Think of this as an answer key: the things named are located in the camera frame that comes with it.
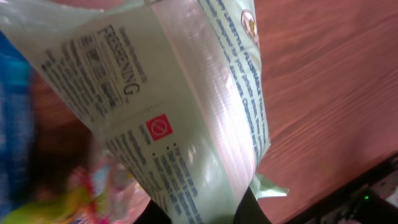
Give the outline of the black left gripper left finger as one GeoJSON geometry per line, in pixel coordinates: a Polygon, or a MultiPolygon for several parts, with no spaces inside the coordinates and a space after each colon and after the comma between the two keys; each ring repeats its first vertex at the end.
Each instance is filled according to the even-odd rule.
{"type": "Polygon", "coordinates": [[[151,200],[134,224],[171,224],[171,219],[151,200]]]}

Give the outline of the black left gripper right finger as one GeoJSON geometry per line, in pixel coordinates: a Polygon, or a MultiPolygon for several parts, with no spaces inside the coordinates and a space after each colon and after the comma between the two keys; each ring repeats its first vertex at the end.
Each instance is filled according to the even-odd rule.
{"type": "Polygon", "coordinates": [[[252,190],[247,189],[234,216],[234,224],[271,224],[261,210],[252,190]]]}

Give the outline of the green yellow candy bag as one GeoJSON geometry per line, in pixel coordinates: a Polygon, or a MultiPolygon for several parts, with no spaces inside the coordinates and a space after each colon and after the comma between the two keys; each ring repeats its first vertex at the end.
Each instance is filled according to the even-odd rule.
{"type": "Polygon", "coordinates": [[[75,169],[67,191],[52,200],[30,201],[1,215],[1,223],[134,223],[150,202],[125,167],[110,154],[86,170],[75,169]]]}

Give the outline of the pale green wipes packet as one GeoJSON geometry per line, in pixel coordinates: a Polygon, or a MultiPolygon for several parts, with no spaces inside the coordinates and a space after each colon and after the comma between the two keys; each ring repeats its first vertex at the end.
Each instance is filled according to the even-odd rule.
{"type": "Polygon", "coordinates": [[[253,0],[2,1],[1,32],[173,223],[232,223],[271,145],[253,0]]]}

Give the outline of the blue cookie pack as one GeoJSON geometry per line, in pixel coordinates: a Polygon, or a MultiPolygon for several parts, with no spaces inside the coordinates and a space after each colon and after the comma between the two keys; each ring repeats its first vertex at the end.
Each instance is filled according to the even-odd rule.
{"type": "Polygon", "coordinates": [[[31,84],[32,67],[1,34],[1,218],[24,203],[29,188],[31,84]]]}

